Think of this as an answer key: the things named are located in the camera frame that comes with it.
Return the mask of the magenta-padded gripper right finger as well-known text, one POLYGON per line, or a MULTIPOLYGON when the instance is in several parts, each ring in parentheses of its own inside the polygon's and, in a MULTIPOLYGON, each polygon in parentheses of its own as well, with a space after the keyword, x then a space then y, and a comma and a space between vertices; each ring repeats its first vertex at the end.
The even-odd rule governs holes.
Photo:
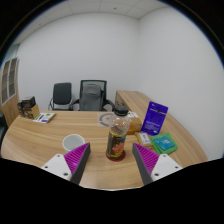
POLYGON ((148 185, 182 169, 169 155, 158 155, 137 143, 133 144, 132 153, 144 185, 148 185))

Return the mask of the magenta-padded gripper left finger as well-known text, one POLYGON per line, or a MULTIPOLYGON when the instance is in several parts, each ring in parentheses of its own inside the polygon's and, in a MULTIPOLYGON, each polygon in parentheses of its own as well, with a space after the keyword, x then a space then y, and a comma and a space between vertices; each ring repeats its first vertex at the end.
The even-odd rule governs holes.
POLYGON ((78 185, 90 153, 90 144, 85 143, 65 155, 56 154, 42 169, 78 185))

